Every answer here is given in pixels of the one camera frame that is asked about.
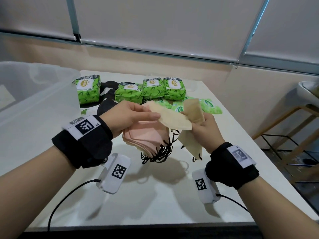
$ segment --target gray roller blind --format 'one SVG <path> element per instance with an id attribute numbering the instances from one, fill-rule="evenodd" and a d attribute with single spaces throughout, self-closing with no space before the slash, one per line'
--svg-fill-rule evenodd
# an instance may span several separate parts
<path id="1" fill-rule="evenodd" d="M 82 42 L 236 62 L 264 0 L 74 0 Z"/>
<path id="2" fill-rule="evenodd" d="M 269 0 L 245 55 L 319 64 L 319 0 Z"/>
<path id="3" fill-rule="evenodd" d="M 66 0 L 0 0 L 0 29 L 73 39 Z"/>

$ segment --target black wrist strap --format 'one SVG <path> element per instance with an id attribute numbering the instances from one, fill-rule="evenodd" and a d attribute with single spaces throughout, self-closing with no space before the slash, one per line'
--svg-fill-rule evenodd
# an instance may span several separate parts
<path id="1" fill-rule="evenodd" d="M 113 134 L 106 123 L 98 116 L 100 122 L 85 136 L 76 140 L 67 130 L 63 130 L 52 138 L 53 144 L 64 153 L 75 168 L 98 166 L 106 162 L 112 150 Z"/>
<path id="2" fill-rule="evenodd" d="M 205 172 L 207 177 L 215 182 L 221 182 L 236 190 L 247 182 L 259 176 L 259 171 L 253 164 L 243 168 L 234 155 L 229 152 L 233 145 L 225 142 L 215 149 L 211 154 L 211 161 L 206 165 Z"/>

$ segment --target forearm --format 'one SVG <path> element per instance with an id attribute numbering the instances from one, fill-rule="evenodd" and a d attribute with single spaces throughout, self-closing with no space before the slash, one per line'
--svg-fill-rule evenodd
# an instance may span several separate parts
<path id="1" fill-rule="evenodd" d="M 319 238 L 319 225 L 260 176 L 238 193 L 265 238 Z"/>
<path id="2" fill-rule="evenodd" d="M 2 175 L 0 237 L 18 237 L 75 170 L 65 155 L 53 146 Z"/>

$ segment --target wristband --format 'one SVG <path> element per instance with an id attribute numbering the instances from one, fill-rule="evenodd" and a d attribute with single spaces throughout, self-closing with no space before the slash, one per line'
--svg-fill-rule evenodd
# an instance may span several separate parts
<path id="1" fill-rule="evenodd" d="M 225 142 L 212 152 L 205 172 L 210 180 L 237 190 L 259 176 L 255 164 L 239 146 Z"/>
<path id="2" fill-rule="evenodd" d="M 75 168 L 94 167 L 107 161 L 112 150 L 113 134 L 100 117 L 80 117 L 63 129 L 52 138 L 52 142 Z"/>

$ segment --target fingernail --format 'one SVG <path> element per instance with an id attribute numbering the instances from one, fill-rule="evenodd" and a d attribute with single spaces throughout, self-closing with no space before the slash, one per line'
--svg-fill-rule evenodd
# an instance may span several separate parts
<path id="1" fill-rule="evenodd" d="M 150 114 L 151 119 L 158 120 L 160 118 L 160 114 L 157 112 L 152 112 Z"/>

